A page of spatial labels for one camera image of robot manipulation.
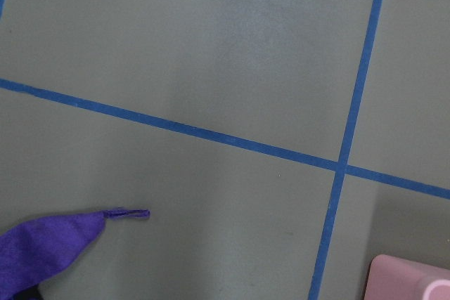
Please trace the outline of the purple cloth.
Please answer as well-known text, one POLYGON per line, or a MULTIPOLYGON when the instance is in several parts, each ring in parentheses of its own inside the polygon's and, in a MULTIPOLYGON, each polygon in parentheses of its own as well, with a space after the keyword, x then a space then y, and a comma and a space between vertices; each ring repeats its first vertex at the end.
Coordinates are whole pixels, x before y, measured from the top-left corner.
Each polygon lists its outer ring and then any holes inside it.
POLYGON ((39 284, 68 268, 103 232, 108 219, 150 216, 147 209, 110 209, 44 216, 1 235, 1 298, 41 299, 39 284))

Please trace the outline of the pink plastic bin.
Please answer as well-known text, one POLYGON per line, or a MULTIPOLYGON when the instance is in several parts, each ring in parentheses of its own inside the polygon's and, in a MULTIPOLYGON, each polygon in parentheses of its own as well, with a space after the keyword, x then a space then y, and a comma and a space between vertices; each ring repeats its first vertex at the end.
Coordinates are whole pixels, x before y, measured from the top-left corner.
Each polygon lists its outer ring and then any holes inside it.
POLYGON ((370 264, 364 298, 448 299, 449 270, 381 254, 370 264))

